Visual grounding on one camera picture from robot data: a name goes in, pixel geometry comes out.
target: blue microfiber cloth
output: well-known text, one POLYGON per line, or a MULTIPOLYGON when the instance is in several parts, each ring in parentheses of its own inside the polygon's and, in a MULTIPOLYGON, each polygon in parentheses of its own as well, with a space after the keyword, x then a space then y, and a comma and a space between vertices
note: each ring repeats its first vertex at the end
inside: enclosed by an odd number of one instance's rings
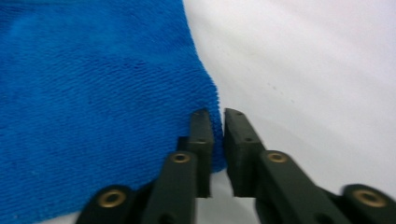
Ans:
POLYGON ((0 223, 80 210, 156 178, 217 89, 181 0, 0 0, 0 223))

